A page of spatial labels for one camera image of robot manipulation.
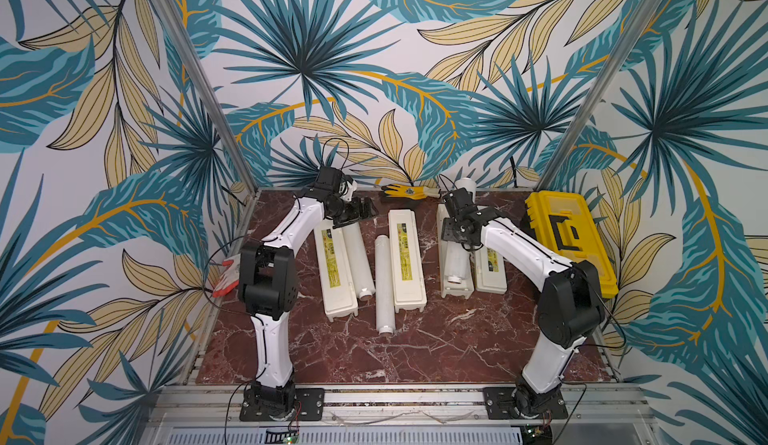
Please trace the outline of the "dispenser tray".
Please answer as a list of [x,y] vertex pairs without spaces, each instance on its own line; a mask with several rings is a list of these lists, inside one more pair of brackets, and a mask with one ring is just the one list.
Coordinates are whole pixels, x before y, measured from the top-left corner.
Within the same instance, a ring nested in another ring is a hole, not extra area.
[[438,205],[436,218],[441,297],[460,296],[468,299],[474,292],[470,254],[461,244],[442,238],[444,221],[449,218],[444,204]]

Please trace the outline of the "large diagonal wrap roll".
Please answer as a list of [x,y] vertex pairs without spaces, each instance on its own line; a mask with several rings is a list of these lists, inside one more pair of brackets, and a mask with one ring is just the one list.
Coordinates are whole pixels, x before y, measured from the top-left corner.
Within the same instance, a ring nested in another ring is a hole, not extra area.
[[470,257],[463,246],[456,242],[446,242],[445,279],[451,289],[469,289],[471,283]]

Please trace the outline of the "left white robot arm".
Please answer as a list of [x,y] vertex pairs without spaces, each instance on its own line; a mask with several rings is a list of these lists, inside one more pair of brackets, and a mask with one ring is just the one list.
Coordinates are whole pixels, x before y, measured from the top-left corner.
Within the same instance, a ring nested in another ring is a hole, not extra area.
[[238,298],[251,316],[257,339],[255,381],[284,388],[292,381],[288,318],[298,295],[296,254],[323,222],[343,230],[377,215],[371,199],[342,170],[322,166],[313,183],[294,197],[283,220],[261,240],[241,249]]

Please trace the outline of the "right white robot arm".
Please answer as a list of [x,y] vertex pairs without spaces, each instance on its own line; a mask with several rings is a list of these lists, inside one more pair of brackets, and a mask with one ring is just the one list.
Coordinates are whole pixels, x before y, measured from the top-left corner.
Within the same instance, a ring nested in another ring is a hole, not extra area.
[[503,211],[479,208],[464,188],[447,192],[442,201],[448,212],[443,239],[472,251],[481,247],[495,251],[539,290],[536,312],[540,333],[523,369],[520,388],[534,396],[551,394],[561,386],[572,355],[604,320],[596,267],[546,248]]

